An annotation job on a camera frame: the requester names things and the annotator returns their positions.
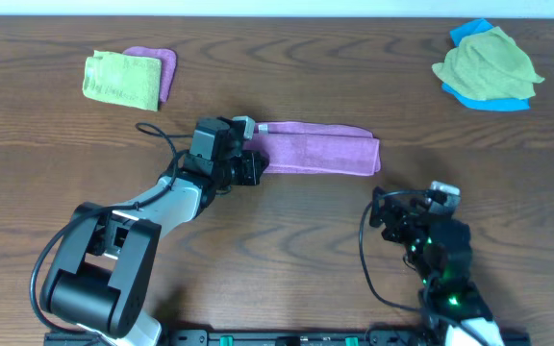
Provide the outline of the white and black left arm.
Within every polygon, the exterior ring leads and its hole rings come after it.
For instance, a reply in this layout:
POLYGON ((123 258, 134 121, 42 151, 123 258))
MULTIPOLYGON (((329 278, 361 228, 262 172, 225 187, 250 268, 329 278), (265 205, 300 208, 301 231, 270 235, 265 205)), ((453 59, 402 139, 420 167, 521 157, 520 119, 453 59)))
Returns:
POLYGON ((202 118, 153 187, 125 203, 79 205, 32 270, 36 318, 94 344, 167 344, 163 324, 142 308, 159 241, 233 186, 259 184, 268 160, 243 147, 255 127, 248 116, 202 118))

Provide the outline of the purple microfiber cloth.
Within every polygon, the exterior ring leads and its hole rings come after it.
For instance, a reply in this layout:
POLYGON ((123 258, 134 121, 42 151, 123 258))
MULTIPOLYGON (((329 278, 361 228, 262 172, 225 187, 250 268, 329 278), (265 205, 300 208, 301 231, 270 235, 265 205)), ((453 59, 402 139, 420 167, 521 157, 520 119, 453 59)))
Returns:
POLYGON ((348 125, 259 123, 244 148, 268 158, 267 173, 365 177, 381 169, 380 140, 369 130, 348 125))

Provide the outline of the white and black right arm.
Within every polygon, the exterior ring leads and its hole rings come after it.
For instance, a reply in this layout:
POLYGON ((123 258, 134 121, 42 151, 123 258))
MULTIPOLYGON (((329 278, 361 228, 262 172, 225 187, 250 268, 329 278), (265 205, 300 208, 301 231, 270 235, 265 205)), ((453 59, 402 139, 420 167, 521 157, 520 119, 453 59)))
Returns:
POLYGON ((404 247, 403 261, 422 281, 420 306, 378 300, 392 308, 417 312, 423 331, 411 345, 503 345, 499 327, 471 279, 471 233, 453 217, 460 190, 440 182, 426 189, 388 192, 377 186, 359 229, 359 256, 365 263, 365 226, 380 228, 382 238, 404 247))

